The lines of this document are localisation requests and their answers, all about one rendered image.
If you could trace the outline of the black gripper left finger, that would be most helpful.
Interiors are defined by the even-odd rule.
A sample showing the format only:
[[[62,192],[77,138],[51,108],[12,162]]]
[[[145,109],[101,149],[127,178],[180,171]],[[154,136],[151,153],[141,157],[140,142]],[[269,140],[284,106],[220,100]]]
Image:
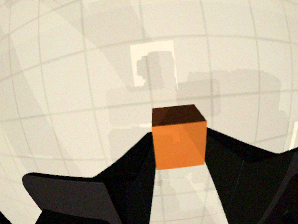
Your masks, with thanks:
[[[156,179],[152,132],[97,176],[56,176],[25,173],[21,181],[43,209],[110,224],[150,224]]]

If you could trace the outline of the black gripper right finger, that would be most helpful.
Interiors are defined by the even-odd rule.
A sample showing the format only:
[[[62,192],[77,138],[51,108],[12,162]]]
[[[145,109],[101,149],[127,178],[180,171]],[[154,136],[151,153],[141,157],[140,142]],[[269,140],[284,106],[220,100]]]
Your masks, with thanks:
[[[263,224],[298,173],[297,147],[273,153],[208,127],[204,160],[229,224]]]

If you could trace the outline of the orange block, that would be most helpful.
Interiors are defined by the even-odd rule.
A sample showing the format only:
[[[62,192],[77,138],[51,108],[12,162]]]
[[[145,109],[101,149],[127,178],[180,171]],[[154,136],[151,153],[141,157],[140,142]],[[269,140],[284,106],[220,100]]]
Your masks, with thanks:
[[[152,136],[157,169],[204,165],[206,119],[196,105],[152,108]]]

